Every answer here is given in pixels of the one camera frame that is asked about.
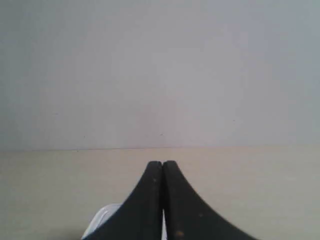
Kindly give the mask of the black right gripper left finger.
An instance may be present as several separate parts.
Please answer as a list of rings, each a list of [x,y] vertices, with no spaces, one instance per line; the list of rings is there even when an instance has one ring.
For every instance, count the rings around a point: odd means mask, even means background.
[[[160,240],[162,163],[150,161],[139,182],[119,209],[90,233],[88,240]]]

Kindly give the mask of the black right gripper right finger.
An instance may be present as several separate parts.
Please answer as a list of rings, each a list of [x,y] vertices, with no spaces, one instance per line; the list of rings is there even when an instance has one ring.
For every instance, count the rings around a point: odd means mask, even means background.
[[[163,209],[169,240],[253,240],[214,211],[193,189],[177,162],[163,163]]]

